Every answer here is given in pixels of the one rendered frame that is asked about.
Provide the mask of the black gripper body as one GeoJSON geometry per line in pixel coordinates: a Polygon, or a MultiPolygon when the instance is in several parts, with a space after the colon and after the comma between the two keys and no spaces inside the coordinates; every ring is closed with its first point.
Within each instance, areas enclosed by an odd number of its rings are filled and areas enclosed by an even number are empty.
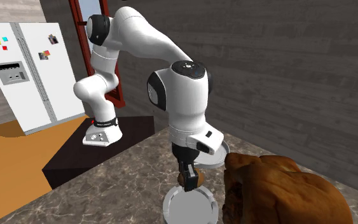
{"type": "Polygon", "coordinates": [[[172,143],[172,153],[176,157],[177,162],[180,164],[194,164],[194,160],[199,156],[200,152],[188,147],[179,146],[172,143]]]}

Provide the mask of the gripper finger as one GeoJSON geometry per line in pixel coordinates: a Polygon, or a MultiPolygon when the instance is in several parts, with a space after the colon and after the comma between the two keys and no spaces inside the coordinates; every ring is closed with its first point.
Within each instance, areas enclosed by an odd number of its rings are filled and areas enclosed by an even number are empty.
{"type": "Polygon", "coordinates": [[[184,177],[185,177],[185,174],[184,174],[184,162],[179,160],[178,164],[179,164],[178,183],[181,186],[184,186],[184,177]]]}
{"type": "Polygon", "coordinates": [[[198,173],[193,164],[185,164],[183,170],[184,191],[189,192],[198,187],[198,173]]]}

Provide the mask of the brown round food lump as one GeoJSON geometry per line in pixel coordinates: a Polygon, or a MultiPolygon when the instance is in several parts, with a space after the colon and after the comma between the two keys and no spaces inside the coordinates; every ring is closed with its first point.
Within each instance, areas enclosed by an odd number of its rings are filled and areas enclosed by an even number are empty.
{"type": "MultiPolygon", "coordinates": [[[[204,182],[204,180],[205,180],[205,174],[202,173],[202,172],[199,170],[199,168],[195,168],[195,170],[196,170],[196,172],[197,172],[197,174],[198,174],[197,187],[199,187],[199,186],[201,186],[201,185],[203,184],[203,182],[204,182]]],[[[184,187],[184,178],[183,178],[183,176],[182,176],[181,173],[179,173],[179,175],[178,175],[178,177],[177,177],[177,181],[178,181],[178,183],[179,183],[182,187],[184,187]]]]}

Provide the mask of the grey round plate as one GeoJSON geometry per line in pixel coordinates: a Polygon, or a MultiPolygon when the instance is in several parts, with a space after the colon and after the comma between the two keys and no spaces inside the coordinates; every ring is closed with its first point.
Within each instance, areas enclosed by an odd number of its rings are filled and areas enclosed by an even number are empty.
{"type": "Polygon", "coordinates": [[[217,224],[218,216],[217,201],[204,186],[189,192],[175,186],[163,200],[165,224],[217,224]]]}
{"type": "Polygon", "coordinates": [[[224,165],[226,155],[230,152],[230,147],[223,141],[219,149],[213,155],[200,152],[194,160],[194,166],[201,169],[215,169],[224,165]]]}

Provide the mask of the brown roast chicken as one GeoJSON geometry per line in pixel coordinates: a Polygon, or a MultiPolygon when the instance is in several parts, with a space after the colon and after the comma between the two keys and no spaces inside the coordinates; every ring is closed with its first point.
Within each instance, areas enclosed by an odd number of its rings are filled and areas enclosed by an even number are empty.
{"type": "Polygon", "coordinates": [[[224,224],[354,224],[340,191],[288,157],[229,153],[224,224]]]}

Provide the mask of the dark robot stand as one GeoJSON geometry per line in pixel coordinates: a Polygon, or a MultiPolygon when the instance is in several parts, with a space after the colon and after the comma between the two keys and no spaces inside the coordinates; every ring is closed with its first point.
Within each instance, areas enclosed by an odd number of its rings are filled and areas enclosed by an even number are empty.
{"type": "Polygon", "coordinates": [[[91,118],[86,118],[70,138],[43,167],[49,185],[55,189],[104,161],[155,134],[153,116],[119,117],[123,137],[107,147],[82,143],[91,118]]]}

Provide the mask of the red framed door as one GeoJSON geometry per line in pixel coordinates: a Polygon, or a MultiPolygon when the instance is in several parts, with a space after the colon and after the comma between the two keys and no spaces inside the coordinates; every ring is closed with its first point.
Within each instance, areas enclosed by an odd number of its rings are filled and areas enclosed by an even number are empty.
{"type": "MultiPolygon", "coordinates": [[[[95,73],[95,71],[90,65],[91,50],[88,44],[88,37],[85,31],[86,22],[83,20],[82,17],[79,0],[68,0],[68,2],[74,20],[74,26],[78,35],[83,60],[85,62],[86,72],[88,76],[91,76],[95,73]]],[[[105,97],[107,100],[111,101],[117,108],[122,108],[125,106],[121,84],[119,84],[114,90],[108,92],[105,97]]]]}

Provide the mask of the white two-door fridge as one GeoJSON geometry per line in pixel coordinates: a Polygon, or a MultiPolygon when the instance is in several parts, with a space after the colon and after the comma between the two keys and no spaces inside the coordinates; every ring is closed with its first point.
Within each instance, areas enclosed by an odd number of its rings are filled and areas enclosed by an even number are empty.
{"type": "Polygon", "coordinates": [[[0,23],[0,89],[24,134],[85,114],[58,23],[0,23]]]}

